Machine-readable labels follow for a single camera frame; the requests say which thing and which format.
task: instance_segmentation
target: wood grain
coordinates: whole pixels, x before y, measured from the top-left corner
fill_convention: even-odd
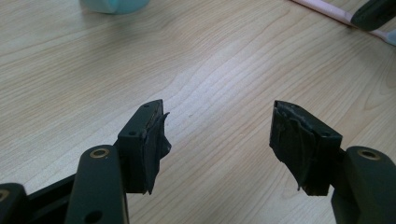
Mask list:
[[[291,1],[151,0],[110,16],[3,0],[0,39],[0,181],[29,193],[160,98],[173,149],[153,194],[128,196],[132,223],[335,223],[331,196],[297,191],[268,147],[274,100],[396,161],[396,48]]]

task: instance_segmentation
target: round hole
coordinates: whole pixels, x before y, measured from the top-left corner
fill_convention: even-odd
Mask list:
[[[358,154],[361,155],[362,157],[364,157],[368,160],[372,160],[372,161],[379,161],[381,159],[381,157],[378,154],[376,154],[375,152],[365,150],[365,149],[359,150]]]
[[[85,223],[97,223],[102,218],[101,211],[93,211],[90,212],[87,216],[85,216]]]
[[[92,158],[98,159],[105,157],[110,151],[107,148],[98,148],[90,153]]]

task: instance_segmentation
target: teal object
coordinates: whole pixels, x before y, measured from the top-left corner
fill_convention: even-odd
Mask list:
[[[91,11],[107,14],[127,14],[139,10],[149,3],[149,0],[81,0]]]

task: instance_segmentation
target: black plastic part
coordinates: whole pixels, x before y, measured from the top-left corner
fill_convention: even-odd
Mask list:
[[[65,223],[129,223],[127,211],[117,149],[88,149],[79,160]]]
[[[163,101],[139,107],[121,130],[114,144],[120,150],[124,187],[127,193],[149,193],[160,170],[160,159],[171,145],[164,135]]]
[[[74,179],[75,175],[70,175],[29,195],[32,215],[28,223],[64,223]]]
[[[22,185],[0,185],[0,224],[25,223],[30,216],[28,199]]]
[[[365,31],[378,29],[396,16],[396,0],[370,0],[353,15],[351,23]]]
[[[361,213],[356,201],[354,199],[346,199],[337,192],[337,189],[332,194],[332,211],[337,224],[357,223]]]
[[[350,147],[344,170],[360,211],[357,223],[396,223],[396,166],[392,160],[368,147]],[[338,222],[336,209],[334,214]]]
[[[327,195],[342,135],[298,105],[275,101],[270,147],[307,195]]]

